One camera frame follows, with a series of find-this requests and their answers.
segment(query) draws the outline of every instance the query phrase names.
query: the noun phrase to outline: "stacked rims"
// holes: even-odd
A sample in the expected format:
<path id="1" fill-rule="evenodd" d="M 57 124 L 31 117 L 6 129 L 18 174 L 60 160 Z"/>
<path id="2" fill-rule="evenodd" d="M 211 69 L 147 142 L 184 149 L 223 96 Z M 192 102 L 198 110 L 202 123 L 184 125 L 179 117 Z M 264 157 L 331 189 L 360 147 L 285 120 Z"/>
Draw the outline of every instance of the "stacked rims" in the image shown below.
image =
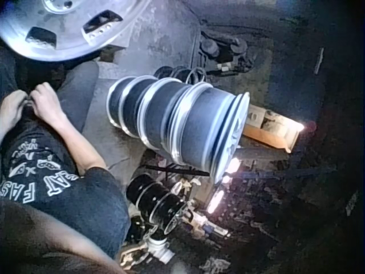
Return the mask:
<path id="1" fill-rule="evenodd" d="M 169 234 L 187 209 L 181 198 L 171 193 L 148 174 L 135 177 L 127 188 L 127 198 L 141 212 L 142 218 Z"/>
<path id="2" fill-rule="evenodd" d="M 110 122 L 180 165 L 210 172 L 218 183 L 242 135 L 249 94 L 234 96 L 200 82 L 125 77 L 109 90 Z"/>

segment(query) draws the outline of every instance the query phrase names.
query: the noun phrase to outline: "hand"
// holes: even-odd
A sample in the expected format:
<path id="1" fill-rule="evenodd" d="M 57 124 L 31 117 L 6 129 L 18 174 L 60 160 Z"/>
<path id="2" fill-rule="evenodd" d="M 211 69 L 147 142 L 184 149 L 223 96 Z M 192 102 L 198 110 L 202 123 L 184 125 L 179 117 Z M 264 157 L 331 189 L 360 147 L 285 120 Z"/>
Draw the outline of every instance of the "hand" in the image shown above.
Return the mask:
<path id="1" fill-rule="evenodd" d="M 28 95 L 17 90 L 4 98 L 0 109 L 0 131 L 6 134 L 21 119 L 24 105 L 27 103 Z"/>
<path id="2" fill-rule="evenodd" d="M 47 82 L 37 85 L 30 97 L 36 116 L 51 127 L 55 128 L 65 119 L 66 115 L 62 111 L 57 94 Z"/>

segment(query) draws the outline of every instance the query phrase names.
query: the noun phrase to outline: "concrete floor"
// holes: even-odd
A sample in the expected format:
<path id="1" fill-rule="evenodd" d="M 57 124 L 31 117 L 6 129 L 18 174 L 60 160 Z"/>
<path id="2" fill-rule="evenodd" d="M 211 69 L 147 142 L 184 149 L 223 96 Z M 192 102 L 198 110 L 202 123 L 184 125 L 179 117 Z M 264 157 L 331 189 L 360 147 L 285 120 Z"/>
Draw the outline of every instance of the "concrete floor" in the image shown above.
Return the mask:
<path id="1" fill-rule="evenodd" d="M 145 146 L 110 124 L 106 113 L 109 87 L 123 76 L 153 74 L 163 65 L 190 66 L 198 33 L 198 19 L 184 4 L 154 0 L 136 21 L 129 47 L 115 54 L 115 65 L 100 63 L 99 80 L 83 134 L 123 186 L 138 168 Z"/>

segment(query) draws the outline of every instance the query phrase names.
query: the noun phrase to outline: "black t-shirt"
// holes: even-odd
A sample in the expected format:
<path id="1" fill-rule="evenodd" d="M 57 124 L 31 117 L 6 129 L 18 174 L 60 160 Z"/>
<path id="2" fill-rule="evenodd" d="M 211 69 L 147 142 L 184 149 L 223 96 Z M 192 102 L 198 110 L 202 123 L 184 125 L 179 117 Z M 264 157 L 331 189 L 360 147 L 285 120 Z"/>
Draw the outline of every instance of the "black t-shirt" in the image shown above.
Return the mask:
<path id="1" fill-rule="evenodd" d="M 8 135 L 2 147 L 1 199 L 55 217 L 114 258 L 130 226 L 115 178 L 96 167 L 79 176 L 62 140 L 40 121 L 21 123 Z"/>

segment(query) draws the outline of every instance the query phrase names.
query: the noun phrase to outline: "garage floor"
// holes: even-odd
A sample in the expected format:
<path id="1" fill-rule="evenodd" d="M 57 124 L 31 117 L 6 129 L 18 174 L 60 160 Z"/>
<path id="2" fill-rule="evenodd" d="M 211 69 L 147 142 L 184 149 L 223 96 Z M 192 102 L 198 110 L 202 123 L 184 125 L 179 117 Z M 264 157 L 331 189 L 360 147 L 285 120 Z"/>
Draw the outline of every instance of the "garage floor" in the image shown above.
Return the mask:
<path id="1" fill-rule="evenodd" d="M 190 66 L 198 33 L 198 19 L 182 3 L 154 0 L 135 23 L 129 47 L 115 54 L 117 66 L 100 63 L 100 79 L 84 135 L 124 186 L 138 168 L 145 146 L 108 121 L 105 105 L 109 87 L 123 76 L 153 75 L 163 65 Z"/>

